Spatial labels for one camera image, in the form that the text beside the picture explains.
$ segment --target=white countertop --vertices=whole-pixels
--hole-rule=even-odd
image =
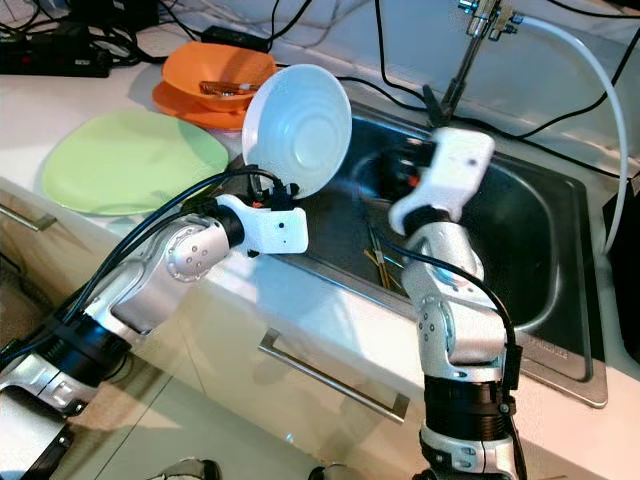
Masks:
[[[114,109],[154,110],[151,89],[159,80],[160,69],[148,65],[114,70],[106,80],[0,76],[2,188],[18,187],[50,202],[42,192],[40,176],[57,142],[85,121]],[[362,92],[356,88],[350,94],[396,115],[411,116]],[[239,153],[239,134],[215,135],[228,146],[231,158]],[[525,145],[499,139],[497,143],[504,153],[555,169],[585,184],[594,249],[601,248],[604,227],[600,208],[615,192],[616,182]],[[114,243],[139,221],[73,216],[98,231],[111,232]],[[592,409],[522,377],[516,392],[516,422],[526,441],[605,478],[626,480],[637,476],[635,460],[640,454],[636,432],[640,425],[640,366],[622,346],[610,269],[602,255],[596,255],[596,270],[608,363],[608,405],[603,410]],[[324,350],[389,386],[416,400],[422,397],[423,375],[411,320],[274,258],[249,260],[234,253],[207,278],[267,312],[277,328],[288,326],[303,332]]]

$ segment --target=stainless steel sink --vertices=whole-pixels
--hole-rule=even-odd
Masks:
[[[372,220],[403,242],[388,228],[391,202],[381,193],[383,165],[376,159],[420,142],[429,142],[421,127],[354,105],[351,145],[340,171],[302,201],[309,249],[280,258],[413,318],[402,291],[383,288],[378,269],[363,253],[371,240],[352,201],[351,174],[359,162],[371,161],[362,181],[365,203]],[[524,373],[603,407],[606,377],[584,186],[497,153],[461,224],[482,259],[486,282],[517,324]],[[399,267],[388,262],[387,268],[399,279]]]

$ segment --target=green plate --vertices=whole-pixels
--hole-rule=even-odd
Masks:
[[[134,215],[156,210],[228,163],[224,146],[198,127],[120,110],[85,123],[51,152],[43,189],[79,212]]]

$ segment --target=faucet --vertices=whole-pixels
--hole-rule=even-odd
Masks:
[[[435,99],[431,88],[428,85],[423,87],[425,103],[435,128],[451,121],[466,87],[465,79],[480,50],[482,40],[488,37],[489,40],[497,42],[503,33],[517,33],[518,30],[513,24],[521,21],[520,15],[515,14],[511,5],[502,0],[459,0],[458,8],[471,15],[467,27],[467,35],[471,36],[471,42],[462,58],[458,73],[451,80],[440,104]]]

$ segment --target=white bowl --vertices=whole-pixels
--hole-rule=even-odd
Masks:
[[[296,183],[307,197],[335,175],[351,140],[351,105],[340,82],[316,65],[270,77],[253,97],[242,127],[246,164]]]

